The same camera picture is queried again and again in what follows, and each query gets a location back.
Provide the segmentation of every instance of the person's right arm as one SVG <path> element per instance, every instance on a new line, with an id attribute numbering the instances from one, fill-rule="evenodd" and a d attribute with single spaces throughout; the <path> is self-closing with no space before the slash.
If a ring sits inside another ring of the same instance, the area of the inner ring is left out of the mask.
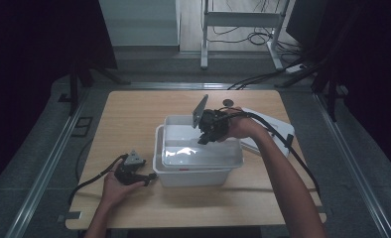
<path id="1" fill-rule="evenodd" d="M 256 143 L 291 237 L 326 237 L 307 187 L 265 128 L 251 118 L 234 117 L 227 137 L 250 137 Z"/>

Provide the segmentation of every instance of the white wall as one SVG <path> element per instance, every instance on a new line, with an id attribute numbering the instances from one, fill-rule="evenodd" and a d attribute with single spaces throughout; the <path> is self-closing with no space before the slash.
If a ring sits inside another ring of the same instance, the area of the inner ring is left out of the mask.
<path id="1" fill-rule="evenodd" d="M 99 0 L 112 46 L 178 46 L 180 0 Z"/>

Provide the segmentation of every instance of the person's right hand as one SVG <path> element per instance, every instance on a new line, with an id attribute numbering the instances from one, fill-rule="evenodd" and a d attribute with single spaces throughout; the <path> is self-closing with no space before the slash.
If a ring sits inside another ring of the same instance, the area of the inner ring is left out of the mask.
<path id="1" fill-rule="evenodd" d="M 238 111 L 238 109 L 242 110 L 240 107 L 235 107 L 235 108 L 237 110 L 228 109 L 225 112 L 228 114 L 232 114 L 232 113 L 240 112 Z M 229 130 L 227 131 L 227 134 L 217 141 L 222 142 L 229 137 L 234 137 L 237 139 L 243 139 L 247 137 L 252 138 L 256 136 L 258 133 L 264 133 L 264 132 L 265 132 L 264 127 L 258 124 L 252 118 L 237 116 L 237 117 L 232 117 L 229 120 Z"/>

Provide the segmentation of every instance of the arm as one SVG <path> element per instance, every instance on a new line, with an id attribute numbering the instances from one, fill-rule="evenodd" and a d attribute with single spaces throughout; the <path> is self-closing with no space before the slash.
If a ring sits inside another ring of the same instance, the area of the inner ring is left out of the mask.
<path id="1" fill-rule="evenodd" d="M 234 117 L 228 134 L 220 141 L 228 137 L 250 137 L 256 143 L 291 237 L 326 237 L 307 187 L 263 126 L 251 118 Z"/>
<path id="2" fill-rule="evenodd" d="M 112 170 L 115 171 L 121 162 L 122 160 L 119 160 Z M 112 208 L 120 203 L 131 191 L 143 185 L 143 181 L 131 185 L 123 185 L 117 180 L 114 172 L 109 172 L 106 175 L 103 184 L 102 198 L 100 199 L 99 205 L 96 208 L 84 238 L 105 237 L 108 218 Z"/>

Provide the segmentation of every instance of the metal track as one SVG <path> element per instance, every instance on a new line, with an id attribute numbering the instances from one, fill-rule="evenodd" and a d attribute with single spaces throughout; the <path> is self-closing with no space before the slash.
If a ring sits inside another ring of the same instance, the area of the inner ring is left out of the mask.
<path id="1" fill-rule="evenodd" d="M 35 210 L 41 200 L 41 197 L 46 190 L 46 187 L 51 179 L 51 176 L 53 175 L 57 163 L 60 160 L 60 156 L 63 153 L 68 138 L 71 135 L 74 125 L 77 121 L 77 118 L 80 115 L 83 103 L 87 99 L 88 93 L 89 89 L 87 88 L 82 91 L 80 99 L 78 101 L 77 109 L 70 117 L 68 117 L 68 120 L 66 121 L 63 131 L 57 139 L 53 150 L 45 161 L 45 164 L 42 167 L 40 173 L 36 177 L 35 182 L 32 185 L 32 188 L 30 189 L 28 195 L 26 196 L 22 207 L 19 209 L 18 214 L 14 218 L 14 221 L 5 236 L 6 238 L 23 237 L 23 235 L 25 234 L 26 228 L 28 227 L 29 222 L 31 221 L 32 216 L 34 215 Z"/>
<path id="2" fill-rule="evenodd" d="M 322 114 L 324 115 L 326 123 L 329 127 L 329 131 L 334 136 L 335 142 L 337 143 L 347 168 L 349 169 L 349 172 L 354 182 L 356 183 L 356 186 L 362 195 L 366 206 L 368 207 L 368 210 L 380 232 L 381 237 L 391 237 L 391 225 L 387 219 L 384 208 L 375 196 L 375 193 L 372 190 L 372 187 L 366 179 L 365 175 L 363 174 L 359 164 L 356 162 L 355 156 L 350 151 L 350 148 L 344 140 L 342 133 L 338 129 L 337 123 L 333 122 L 326 112 L 326 103 L 317 94 L 314 94 L 314 98 L 321 108 Z"/>

